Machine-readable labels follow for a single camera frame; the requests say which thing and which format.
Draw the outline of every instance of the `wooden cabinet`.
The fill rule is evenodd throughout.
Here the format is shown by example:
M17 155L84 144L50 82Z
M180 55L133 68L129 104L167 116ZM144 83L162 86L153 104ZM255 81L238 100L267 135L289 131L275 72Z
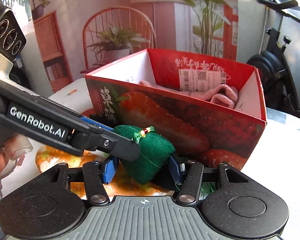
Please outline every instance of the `wooden cabinet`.
M73 82L58 28L56 12L34 21L34 30L53 92Z

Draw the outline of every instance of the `pink knitted fabric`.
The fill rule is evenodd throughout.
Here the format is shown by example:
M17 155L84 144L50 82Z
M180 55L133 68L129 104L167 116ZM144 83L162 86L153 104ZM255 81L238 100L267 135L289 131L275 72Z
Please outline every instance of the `pink knitted fabric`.
M216 88L210 89L207 92L178 91L175 89L166 88L159 85L151 85L150 82L146 80L141 80L140 84L147 87L159 88L165 91L178 93L180 95L197 98L204 101L210 100L211 103L220 106L225 106L230 109L234 109L235 103L238 100L238 90L235 87L229 87L228 85L225 84L219 85Z

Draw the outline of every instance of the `barcode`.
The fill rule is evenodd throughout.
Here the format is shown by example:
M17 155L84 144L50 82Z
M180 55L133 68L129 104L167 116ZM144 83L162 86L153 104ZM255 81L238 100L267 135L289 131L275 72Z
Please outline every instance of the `barcode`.
M198 71L198 80L207 80L207 72Z
M189 72L188 71L184 71L183 72L184 75L184 80L185 80L185 91L189 91Z

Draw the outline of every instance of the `gray ribbed plate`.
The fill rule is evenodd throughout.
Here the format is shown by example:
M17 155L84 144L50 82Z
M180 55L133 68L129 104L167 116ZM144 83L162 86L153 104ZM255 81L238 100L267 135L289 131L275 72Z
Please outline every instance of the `gray ribbed plate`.
M116 197L94 207L73 231L57 240L230 240L214 232L195 208L181 207L171 197Z

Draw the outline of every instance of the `box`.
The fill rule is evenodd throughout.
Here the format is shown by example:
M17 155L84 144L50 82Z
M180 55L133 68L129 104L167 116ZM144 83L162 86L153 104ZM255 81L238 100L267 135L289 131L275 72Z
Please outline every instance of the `box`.
M140 85L141 80L175 90L191 89L181 73L208 71L239 92L235 109ZM86 75L96 114L119 124L154 126L181 156L208 166L241 169L266 126L266 107L255 67L201 54L147 49Z

